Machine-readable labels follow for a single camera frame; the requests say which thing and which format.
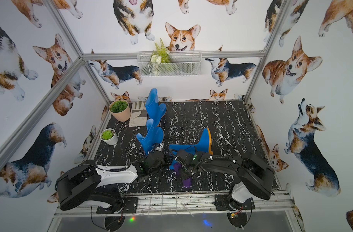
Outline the purple cloth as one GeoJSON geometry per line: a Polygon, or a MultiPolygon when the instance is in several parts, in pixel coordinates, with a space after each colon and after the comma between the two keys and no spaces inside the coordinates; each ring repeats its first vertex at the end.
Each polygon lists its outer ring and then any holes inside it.
{"type": "Polygon", "coordinates": [[[172,165],[176,177],[182,180],[183,186],[185,188],[190,188],[192,186],[192,175],[188,173],[188,170],[180,162],[175,162],[172,165]]]}

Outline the blue rubber boot back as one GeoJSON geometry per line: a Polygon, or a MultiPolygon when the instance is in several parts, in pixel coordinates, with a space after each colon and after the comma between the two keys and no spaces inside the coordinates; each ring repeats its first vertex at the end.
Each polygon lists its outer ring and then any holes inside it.
{"type": "MultiPolygon", "coordinates": [[[[192,154],[194,154],[196,151],[202,151],[202,152],[206,152],[206,153],[213,155],[213,152],[211,150],[211,146],[212,146],[211,133],[208,128],[205,128],[203,130],[201,138],[197,144],[195,144],[195,145],[169,145],[169,151],[171,152],[171,155],[170,155],[171,157],[174,157],[176,152],[179,150],[185,150],[185,151],[192,153],[192,154]]],[[[171,165],[169,166],[170,170],[174,170],[172,168],[172,165],[175,162],[176,161],[173,159],[171,165]]]]}

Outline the blue rubber boot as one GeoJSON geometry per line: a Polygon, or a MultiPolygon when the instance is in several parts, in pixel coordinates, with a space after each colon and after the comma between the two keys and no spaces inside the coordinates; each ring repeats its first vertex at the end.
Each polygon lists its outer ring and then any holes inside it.
{"type": "Polygon", "coordinates": [[[136,135],[146,155],[156,146],[161,144],[164,138],[164,132],[161,127],[157,126],[154,119],[148,119],[146,122],[147,134],[142,136],[140,133],[136,135]]]}
{"type": "MultiPolygon", "coordinates": [[[[211,150],[211,146],[212,146],[211,133],[208,128],[205,128],[203,130],[201,138],[197,144],[195,144],[195,145],[169,145],[169,151],[171,152],[171,155],[170,155],[171,157],[174,157],[176,152],[179,150],[185,150],[185,151],[192,153],[192,154],[194,154],[196,151],[202,151],[202,152],[206,152],[206,153],[213,155],[213,152],[211,150]]],[[[173,159],[171,165],[169,166],[170,170],[174,170],[172,168],[172,165],[175,162],[176,161],[173,159]]]]}
{"type": "Polygon", "coordinates": [[[153,88],[150,91],[145,107],[149,115],[149,118],[153,119],[154,125],[159,126],[161,122],[161,118],[166,113],[166,104],[164,103],[159,104],[158,90],[156,88],[153,88]]]}

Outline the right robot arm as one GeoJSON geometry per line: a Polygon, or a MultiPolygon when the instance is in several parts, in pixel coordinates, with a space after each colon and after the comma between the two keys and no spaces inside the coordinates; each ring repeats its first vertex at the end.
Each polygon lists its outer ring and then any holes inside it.
{"type": "Polygon", "coordinates": [[[202,172],[215,172],[233,176],[236,183],[232,185],[228,199],[230,202],[243,204],[246,200],[257,197],[269,200],[272,193],[274,170],[255,154],[244,156],[220,156],[198,151],[195,154],[180,150],[172,154],[181,165],[175,167],[184,185],[188,180],[202,172]]]}

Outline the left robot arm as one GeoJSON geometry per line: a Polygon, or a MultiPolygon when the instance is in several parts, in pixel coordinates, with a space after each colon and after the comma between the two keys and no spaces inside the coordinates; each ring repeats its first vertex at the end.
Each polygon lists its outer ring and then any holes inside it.
{"type": "Polygon", "coordinates": [[[124,208],[124,201],[118,190],[109,189],[108,185],[142,182],[168,164],[169,158],[157,150],[125,166],[103,166],[92,159],[87,160],[57,179],[55,190],[60,209],[67,211],[78,206],[97,206],[105,213],[118,212],[124,208]]]}

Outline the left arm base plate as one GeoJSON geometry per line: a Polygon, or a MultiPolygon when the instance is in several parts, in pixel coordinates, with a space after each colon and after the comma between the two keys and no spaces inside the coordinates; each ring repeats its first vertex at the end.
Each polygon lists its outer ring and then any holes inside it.
{"type": "Polygon", "coordinates": [[[138,200],[138,197],[125,197],[122,200],[117,200],[107,209],[99,206],[97,208],[96,214],[134,214],[137,210],[138,200]]]}

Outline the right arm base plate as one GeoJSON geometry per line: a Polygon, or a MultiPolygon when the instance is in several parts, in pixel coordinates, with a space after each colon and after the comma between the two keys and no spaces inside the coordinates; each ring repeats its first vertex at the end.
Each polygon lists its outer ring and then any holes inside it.
{"type": "Polygon", "coordinates": [[[217,211],[238,211],[253,210],[255,205],[253,199],[247,199],[244,203],[239,203],[228,194],[217,194],[214,197],[214,205],[217,211]]]}

